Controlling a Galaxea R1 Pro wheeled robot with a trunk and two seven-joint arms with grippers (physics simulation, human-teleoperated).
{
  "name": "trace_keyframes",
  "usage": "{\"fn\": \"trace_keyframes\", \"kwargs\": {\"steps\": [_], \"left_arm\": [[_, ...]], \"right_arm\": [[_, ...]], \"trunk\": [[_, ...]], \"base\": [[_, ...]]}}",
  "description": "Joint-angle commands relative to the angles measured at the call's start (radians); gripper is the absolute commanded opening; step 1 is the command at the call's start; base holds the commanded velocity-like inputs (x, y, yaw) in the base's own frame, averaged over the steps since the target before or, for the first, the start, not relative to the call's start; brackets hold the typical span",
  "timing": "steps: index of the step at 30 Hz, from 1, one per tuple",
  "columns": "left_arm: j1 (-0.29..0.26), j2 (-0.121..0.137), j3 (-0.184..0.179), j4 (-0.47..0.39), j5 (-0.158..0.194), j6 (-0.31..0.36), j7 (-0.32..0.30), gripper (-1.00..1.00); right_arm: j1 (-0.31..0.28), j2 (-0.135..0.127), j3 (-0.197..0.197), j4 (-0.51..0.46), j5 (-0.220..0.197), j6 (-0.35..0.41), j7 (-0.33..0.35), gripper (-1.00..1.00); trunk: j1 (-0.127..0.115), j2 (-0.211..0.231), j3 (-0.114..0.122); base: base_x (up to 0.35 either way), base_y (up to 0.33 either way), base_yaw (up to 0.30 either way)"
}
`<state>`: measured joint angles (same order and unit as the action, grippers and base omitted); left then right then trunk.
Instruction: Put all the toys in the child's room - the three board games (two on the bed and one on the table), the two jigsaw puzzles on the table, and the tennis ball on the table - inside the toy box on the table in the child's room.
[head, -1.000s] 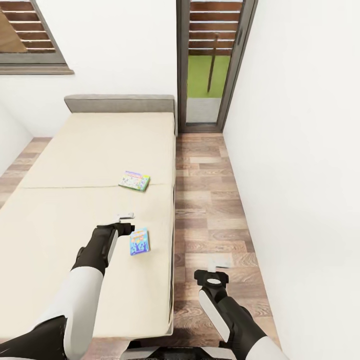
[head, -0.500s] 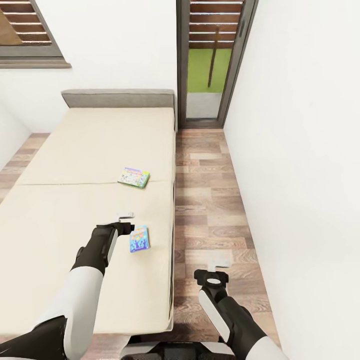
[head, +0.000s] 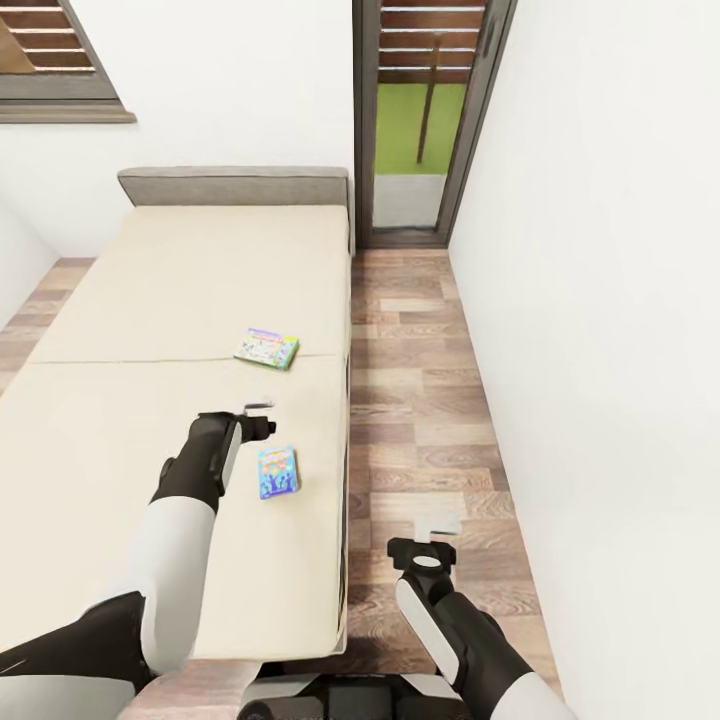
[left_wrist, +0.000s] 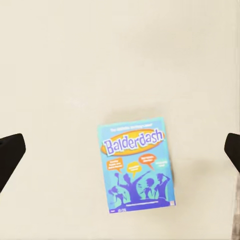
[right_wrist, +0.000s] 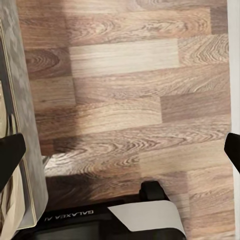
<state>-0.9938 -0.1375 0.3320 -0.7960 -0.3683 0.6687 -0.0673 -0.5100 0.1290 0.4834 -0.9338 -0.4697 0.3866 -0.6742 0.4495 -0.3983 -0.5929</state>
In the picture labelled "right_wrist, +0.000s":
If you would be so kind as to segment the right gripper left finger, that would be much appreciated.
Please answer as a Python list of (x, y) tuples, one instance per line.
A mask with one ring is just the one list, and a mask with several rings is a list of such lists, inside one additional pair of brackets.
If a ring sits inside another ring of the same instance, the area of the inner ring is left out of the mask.
[(26, 153), (22, 133), (0, 138), (0, 193)]

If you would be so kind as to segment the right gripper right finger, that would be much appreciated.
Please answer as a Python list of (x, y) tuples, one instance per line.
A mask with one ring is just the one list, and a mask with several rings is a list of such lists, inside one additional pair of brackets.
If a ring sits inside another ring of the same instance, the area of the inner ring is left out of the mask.
[(224, 151), (240, 173), (240, 134), (229, 133), (227, 135)]

